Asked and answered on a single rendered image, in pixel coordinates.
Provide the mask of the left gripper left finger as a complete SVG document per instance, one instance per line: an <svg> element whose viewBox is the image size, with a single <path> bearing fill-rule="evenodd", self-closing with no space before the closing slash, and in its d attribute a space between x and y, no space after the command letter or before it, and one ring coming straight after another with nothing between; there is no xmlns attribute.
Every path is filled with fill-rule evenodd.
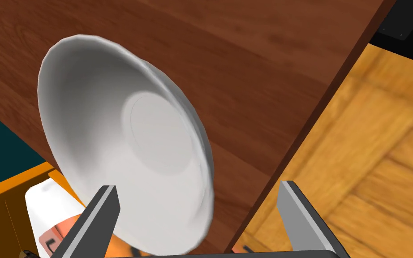
<svg viewBox="0 0 413 258"><path fill-rule="evenodd" d="M120 209L116 186L100 187L51 258L104 258Z"/></svg>

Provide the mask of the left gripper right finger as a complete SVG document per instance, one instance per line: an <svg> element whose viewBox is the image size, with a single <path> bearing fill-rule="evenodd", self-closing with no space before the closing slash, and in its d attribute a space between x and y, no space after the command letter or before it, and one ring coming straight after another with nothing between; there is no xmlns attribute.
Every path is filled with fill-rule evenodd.
<svg viewBox="0 0 413 258"><path fill-rule="evenodd" d="M340 241L294 181L281 181L277 207L292 250L328 250L320 258L350 258Z"/></svg>

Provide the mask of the white bowl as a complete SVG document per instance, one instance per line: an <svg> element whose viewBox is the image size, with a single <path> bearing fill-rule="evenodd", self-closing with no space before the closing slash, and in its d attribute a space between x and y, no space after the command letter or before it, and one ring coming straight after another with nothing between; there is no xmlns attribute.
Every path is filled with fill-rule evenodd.
<svg viewBox="0 0 413 258"><path fill-rule="evenodd" d="M206 237L214 164L204 126L162 71L99 36L61 39L38 76L42 127L81 202L114 185L114 233L152 255L183 255Z"/></svg>

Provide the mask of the brown wooden table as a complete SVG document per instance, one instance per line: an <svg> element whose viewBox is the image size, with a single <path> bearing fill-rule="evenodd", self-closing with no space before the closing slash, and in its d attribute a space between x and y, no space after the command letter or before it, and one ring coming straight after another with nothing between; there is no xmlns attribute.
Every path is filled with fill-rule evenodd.
<svg viewBox="0 0 413 258"><path fill-rule="evenodd" d="M0 121L52 166L42 58L91 34L165 72L199 114L215 211L193 254L229 251L395 0L0 0Z"/></svg>

